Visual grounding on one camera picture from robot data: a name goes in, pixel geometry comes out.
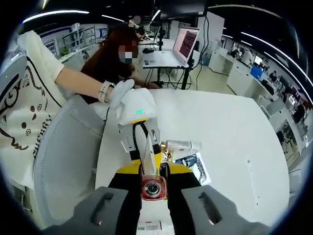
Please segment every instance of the laptop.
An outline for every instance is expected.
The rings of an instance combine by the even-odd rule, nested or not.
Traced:
[[[157,35],[160,32],[160,28],[159,27],[155,33],[155,37],[153,40],[145,40],[145,41],[140,41],[139,45],[157,45]]]
[[[198,28],[180,27],[172,50],[143,54],[143,68],[187,68],[199,36]]]

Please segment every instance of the yellow component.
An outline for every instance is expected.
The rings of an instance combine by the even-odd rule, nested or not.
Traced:
[[[183,174],[192,172],[191,169],[181,164],[168,163],[168,166],[170,167],[171,174]]]
[[[157,175],[160,175],[160,166],[162,161],[162,153],[155,154],[155,163],[157,168]]]
[[[133,121],[133,124],[140,122],[140,121],[146,121],[146,120],[148,120],[148,119],[147,118],[139,119],[139,120]]]
[[[134,164],[126,165],[116,171],[116,173],[119,174],[138,174],[139,173],[139,167],[140,167],[140,160],[133,160]]]

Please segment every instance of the camera lens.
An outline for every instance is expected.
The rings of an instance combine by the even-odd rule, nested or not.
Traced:
[[[145,191],[150,197],[158,197],[161,192],[161,185],[159,182],[148,182],[145,185]]]

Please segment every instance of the gray chair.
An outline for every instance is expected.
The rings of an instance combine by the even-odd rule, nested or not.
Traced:
[[[48,126],[34,163],[34,190],[46,226],[73,215],[93,192],[104,121],[79,96],[69,100]]]

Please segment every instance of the wristwatch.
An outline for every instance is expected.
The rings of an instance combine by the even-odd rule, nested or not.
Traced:
[[[114,84],[112,82],[105,81],[102,85],[102,88],[99,91],[98,100],[103,103],[108,103],[106,99],[107,90],[109,87],[114,88]]]

